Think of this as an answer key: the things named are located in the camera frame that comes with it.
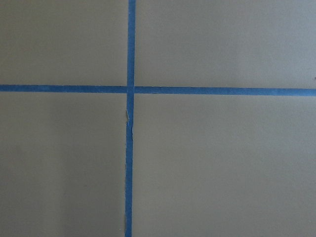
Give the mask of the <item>blue tape line lengthwise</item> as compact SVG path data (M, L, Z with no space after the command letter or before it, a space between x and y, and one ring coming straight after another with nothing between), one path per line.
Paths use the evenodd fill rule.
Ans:
M126 152L125 152L125 233L132 236L133 188L133 124L134 124L134 70L135 70L136 1L128 2L127 82L126 82Z

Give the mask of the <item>blue tape line crosswise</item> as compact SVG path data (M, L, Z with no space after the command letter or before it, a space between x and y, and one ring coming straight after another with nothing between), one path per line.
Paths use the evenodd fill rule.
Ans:
M5 85L1 92L55 93L119 93L126 94L126 86L98 85ZM253 95L253 96L313 96L315 89L304 88L239 88L239 87L167 87L136 86L135 94L192 94L192 95Z

